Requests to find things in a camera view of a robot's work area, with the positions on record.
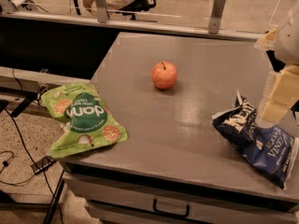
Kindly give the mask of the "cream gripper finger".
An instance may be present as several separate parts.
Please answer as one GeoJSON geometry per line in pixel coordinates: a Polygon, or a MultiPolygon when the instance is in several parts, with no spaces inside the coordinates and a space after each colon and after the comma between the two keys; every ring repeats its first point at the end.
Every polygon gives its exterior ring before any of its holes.
{"type": "Polygon", "coordinates": [[[254,48],[262,51],[273,50],[275,47],[277,30],[277,27],[273,27],[271,30],[269,30],[265,35],[256,41],[254,48]]]}
{"type": "Polygon", "coordinates": [[[264,87],[260,116],[278,123],[299,101],[299,66],[287,64],[278,73],[271,73],[264,87]]]}

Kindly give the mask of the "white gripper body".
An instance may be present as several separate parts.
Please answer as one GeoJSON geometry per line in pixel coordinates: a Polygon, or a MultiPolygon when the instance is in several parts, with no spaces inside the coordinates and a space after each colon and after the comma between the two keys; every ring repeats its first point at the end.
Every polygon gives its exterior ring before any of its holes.
{"type": "Polygon", "coordinates": [[[278,25],[274,47],[266,53],[275,72],[287,64],[299,64],[299,1],[278,25]]]}

